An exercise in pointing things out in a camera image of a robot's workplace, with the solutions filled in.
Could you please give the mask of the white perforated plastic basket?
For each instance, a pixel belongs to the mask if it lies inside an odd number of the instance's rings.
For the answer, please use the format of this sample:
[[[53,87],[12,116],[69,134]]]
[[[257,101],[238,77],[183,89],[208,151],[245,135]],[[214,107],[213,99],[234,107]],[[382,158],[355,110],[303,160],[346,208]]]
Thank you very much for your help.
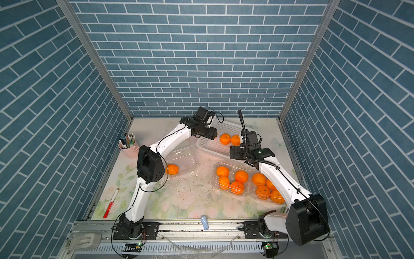
[[[220,123],[215,118],[211,124],[211,127],[217,130],[217,137],[214,140],[200,137],[196,143],[197,148],[202,151],[206,151],[211,154],[229,159],[230,146],[232,145],[231,139],[235,135],[241,136],[241,124],[235,124],[226,121]]]

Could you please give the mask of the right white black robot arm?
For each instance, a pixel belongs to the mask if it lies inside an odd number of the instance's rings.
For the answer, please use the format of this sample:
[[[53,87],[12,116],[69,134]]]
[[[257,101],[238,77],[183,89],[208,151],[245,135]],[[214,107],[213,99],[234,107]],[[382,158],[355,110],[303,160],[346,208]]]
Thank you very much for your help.
[[[243,160],[272,182],[286,203],[287,213],[267,212],[259,217],[261,231],[289,235],[299,246],[310,241],[322,241],[331,232],[326,201],[312,194],[292,178],[269,148],[251,143],[230,147],[230,159]]]

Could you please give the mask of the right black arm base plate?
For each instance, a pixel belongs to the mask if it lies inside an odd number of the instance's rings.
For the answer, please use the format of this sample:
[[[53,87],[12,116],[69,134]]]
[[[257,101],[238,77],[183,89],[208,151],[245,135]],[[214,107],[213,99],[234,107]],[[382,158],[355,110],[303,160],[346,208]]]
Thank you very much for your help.
[[[243,232],[246,239],[288,238],[285,233],[270,231],[262,221],[244,221],[237,230]]]

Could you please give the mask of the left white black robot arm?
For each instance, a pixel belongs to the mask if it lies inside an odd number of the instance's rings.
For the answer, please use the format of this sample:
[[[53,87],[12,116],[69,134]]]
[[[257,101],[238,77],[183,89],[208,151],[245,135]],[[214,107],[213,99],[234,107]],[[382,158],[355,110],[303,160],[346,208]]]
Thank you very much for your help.
[[[137,238],[142,230],[144,210],[150,193],[155,192],[155,183],[166,173],[166,156],[181,142],[192,136],[200,136],[214,140],[217,129],[211,126],[212,116],[208,119],[183,117],[180,123],[158,142],[139,148],[137,160],[137,182],[128,209],[119,217],[116,226],[126,232],[129,238]]]

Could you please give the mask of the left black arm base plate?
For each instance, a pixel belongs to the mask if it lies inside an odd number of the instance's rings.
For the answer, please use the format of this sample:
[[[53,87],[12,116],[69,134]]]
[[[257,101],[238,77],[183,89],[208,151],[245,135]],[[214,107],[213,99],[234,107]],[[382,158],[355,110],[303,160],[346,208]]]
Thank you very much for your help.
[[[125,229],[117,223],[111,229],[114,240],[156,240],[160,224],[158,222],[135,223],[131,228]]]

